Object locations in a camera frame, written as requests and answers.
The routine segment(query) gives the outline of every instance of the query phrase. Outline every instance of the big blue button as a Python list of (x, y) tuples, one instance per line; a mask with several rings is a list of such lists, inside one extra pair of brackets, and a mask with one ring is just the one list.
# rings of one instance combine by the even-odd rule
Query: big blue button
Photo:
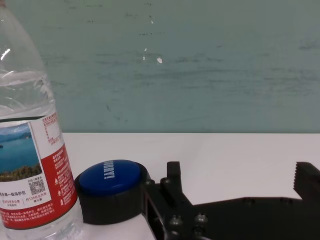
[(111, 160), (98, 163), (79, 177), (82, 190), (93, 196), (110, 196), (125, 192), (141, 180), (139, 165), (129, 160)]
[(86, 169), (74, 180), (83, 221), (107, 225), (141, 213), (142, 184), (150, 179), (146, 168), (134, 161), (109, 160)]

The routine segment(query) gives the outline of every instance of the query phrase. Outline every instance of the clear plastic bottle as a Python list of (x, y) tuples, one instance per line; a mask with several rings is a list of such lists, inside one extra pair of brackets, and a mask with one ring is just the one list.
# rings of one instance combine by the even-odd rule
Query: clear plastic bottle
[(69, 168), (43, 61), (0, 0), (0, 214), (9, 240), (80, 239), (82, 211)]

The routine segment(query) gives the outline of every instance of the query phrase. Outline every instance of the white tabletop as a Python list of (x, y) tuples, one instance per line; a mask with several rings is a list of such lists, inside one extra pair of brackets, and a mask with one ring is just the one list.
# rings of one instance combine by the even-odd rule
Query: white tabletop
[[(183, 192), (193, 204), (298, 198), (296, 162), (320, 169), (320, 134), (65, 133), (64, 139), (74, 177), (96, 163), (128, 159), (158, 182), (168, 161), (180, 161)], [(90, 240), (154, 240), (141, 215), (108, 226), (86, 224), (84, 231)]]

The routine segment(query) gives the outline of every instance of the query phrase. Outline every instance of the teal wall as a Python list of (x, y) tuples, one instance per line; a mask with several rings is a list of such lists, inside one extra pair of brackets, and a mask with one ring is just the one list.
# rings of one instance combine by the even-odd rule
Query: teal wall
[(66, 132), (320, 133), (318, 0), (7, 1)]

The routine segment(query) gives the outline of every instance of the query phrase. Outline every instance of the red and white label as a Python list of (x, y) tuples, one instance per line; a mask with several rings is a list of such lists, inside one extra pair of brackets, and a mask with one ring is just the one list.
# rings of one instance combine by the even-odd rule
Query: red and white label
[(77, 201), (57, 113), (0, 128), (0, 215), (10, 229), (52, 222)]

